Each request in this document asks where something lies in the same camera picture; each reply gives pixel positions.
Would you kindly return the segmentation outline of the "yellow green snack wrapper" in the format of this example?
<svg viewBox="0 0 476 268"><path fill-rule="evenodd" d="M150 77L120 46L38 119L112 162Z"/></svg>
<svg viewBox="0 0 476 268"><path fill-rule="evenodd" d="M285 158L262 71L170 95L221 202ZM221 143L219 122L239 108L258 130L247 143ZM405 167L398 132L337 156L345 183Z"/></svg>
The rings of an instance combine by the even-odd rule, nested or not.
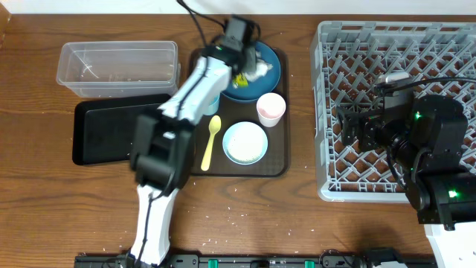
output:
<svg viewBox="0 0 476 268"><path fill-rule="evenodd" d="M246 76L245 76L243 73L238 74L238 75L232 80L232 86L233 86L235 89L248 87L248 80L247 80Z"/></svg>

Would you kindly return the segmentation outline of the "white paper waste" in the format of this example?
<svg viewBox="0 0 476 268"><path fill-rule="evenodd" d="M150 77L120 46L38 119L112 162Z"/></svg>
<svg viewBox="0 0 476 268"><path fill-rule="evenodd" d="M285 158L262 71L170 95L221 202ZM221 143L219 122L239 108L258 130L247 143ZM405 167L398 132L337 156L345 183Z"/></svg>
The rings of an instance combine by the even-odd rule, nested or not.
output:
<svg viewBox="0 0 476 268"><path fill-rule="evenodd" d="M246 63L242 74L248 82L254 82L261 77L265 77L272 69L273 65L263 60L261 53L256 51L255 55L251 56L251 59Z"/></svg>

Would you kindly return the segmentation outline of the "pink plastic cup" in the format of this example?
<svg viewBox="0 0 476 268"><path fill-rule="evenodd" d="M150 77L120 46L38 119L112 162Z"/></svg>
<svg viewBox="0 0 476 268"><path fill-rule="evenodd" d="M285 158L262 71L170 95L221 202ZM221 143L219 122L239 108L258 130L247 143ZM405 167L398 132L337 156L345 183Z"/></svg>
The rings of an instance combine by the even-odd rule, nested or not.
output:
<svg viewBox="0 0 476 268"><path fill-rule="evenodd" d="M257 114L264 127L274 127L286 111L286 102L277 93L266 93L257 101Z"/></svg>

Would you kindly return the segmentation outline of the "light blue small bowl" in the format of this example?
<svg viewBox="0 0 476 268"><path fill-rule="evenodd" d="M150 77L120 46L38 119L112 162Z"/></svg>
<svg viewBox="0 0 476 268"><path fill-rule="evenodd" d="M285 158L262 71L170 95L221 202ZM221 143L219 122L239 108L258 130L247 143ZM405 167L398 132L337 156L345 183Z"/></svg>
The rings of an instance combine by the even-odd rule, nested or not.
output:
<svg viewBox="0 0 476 268"><path fill-rule="evenodd" d="M225 155L235 164L252 165L261 160L268 149L268 137L259 125L242 121L230 126L222 139Z"/></svg>

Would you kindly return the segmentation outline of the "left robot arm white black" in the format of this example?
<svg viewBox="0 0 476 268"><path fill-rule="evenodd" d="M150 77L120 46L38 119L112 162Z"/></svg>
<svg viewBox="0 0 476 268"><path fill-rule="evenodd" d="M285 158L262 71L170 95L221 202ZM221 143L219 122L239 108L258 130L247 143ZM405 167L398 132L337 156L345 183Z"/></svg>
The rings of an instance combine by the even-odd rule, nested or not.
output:
<svg viewBox="0 0 476 268"><path fill-rule="evenodd" d="M196 126L232 78L256 63L254 41L221 36L207 45L191 75L167 102L138 116L130 153L139 199L128 267L158 267L170 249L173 203L190 176Z"/></svg>

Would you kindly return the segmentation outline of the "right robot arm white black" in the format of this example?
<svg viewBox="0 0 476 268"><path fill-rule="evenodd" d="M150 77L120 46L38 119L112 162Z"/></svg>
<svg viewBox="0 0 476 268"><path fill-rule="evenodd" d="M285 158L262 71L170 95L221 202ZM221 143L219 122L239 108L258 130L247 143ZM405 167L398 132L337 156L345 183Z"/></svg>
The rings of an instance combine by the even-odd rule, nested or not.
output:
<svg viewBox="0 0 476 268"><path fill-rule="evenodd" d="M404 171L403 189L439 267L475 266L475 175L460 164L463 106L441 95L387 98L369 112L336 109L342 143L385 150Z"/></svg>

